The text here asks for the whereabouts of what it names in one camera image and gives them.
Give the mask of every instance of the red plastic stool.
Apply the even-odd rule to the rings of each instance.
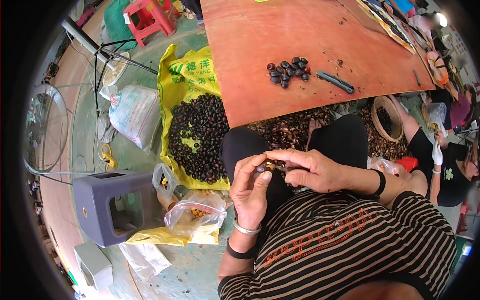
[[[402,159],[397,160],[396,163],[404,166],[405,169],[407,169],[407,172],[410,173],[413,168],[419,165],[419,160],[414,157],[406,156]]]
[[[137,13],[140,18],[137,26],[132,21],[134,13]],[[152,33],[161,30],[165,36],[171,36],[177,31],[172,20],[167,17],[157,0],[137,0],[127,6],[123,15],[128,16],[130,20],[128,27],[142,48],[145,47],[142,39]]]

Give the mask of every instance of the bamboo basket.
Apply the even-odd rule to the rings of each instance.
[[[380,124],[380,121],[378,120],[377,109],[380,107],[385,108],[388,115],[390,116],[390,119],[392,120],[391,135],[387,134],[385,129]],[[377,131],[380,133],[382,137],[384,137],[386,140],[391,142],[398,142],[402,138],[403,136],[402,119],[400,118],[400,113],[398,113],[398,110],[396,109],[395,104],[393,104],[393,102],[390,101],[390,99],[388,99],[386,96],[375,97],[375,100],[373,100],[373,104],[372,104],[371,114],[372,114],[373,124],[375,125],[375,128],[377,129]]]

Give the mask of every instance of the hand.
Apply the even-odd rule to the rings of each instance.
[[[295,169],[287,173],[285,182],[294,187],[307,186],[317,192],[334,192],[344,189],[343,166],[324,156],[317,150],[302,152],[295,149],[265,152],[268,158],[284,160],[290,166],[309,169]]]
[[[384,7],[389,14],[393,14],[393,8],[387,2],[384,2]]]
[[[438,144],[438,141],[435,141],[435,144],[433,144],[432,158],[433,158],[433,163],[436,164],[437,166],[441,166],[442,163],[444,162],[444,155],[442,153],[442,150],[440,149],[440,145]]]
[[[241,227],[256,230],[267,210],[266,191],[272,173],[267,171],[256,179],[256,167],[267,158],[265,154],[253,155],[237,162],[234,179],[230,188],[230,198],[237,210],[237,220]]]

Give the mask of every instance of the wooden table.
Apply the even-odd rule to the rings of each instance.
[[[332,103],[435,88],[420,55],[365,28],[334,0],[202,0],[202,11],[231,128]],[[356,91],[349,95],[315,75],[307,82],[292,79],[288,89],[271,84],[267,64],[295,56],[308,59],[312,74],[338,73]]]

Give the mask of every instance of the pink shirt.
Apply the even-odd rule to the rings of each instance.
[[[461,124],[467,117],[468,112],[470,112],[470,103],[464,95],[458,93],[458,101],[452,101],[450,107],[450,121],[452,123],[452,128]]]

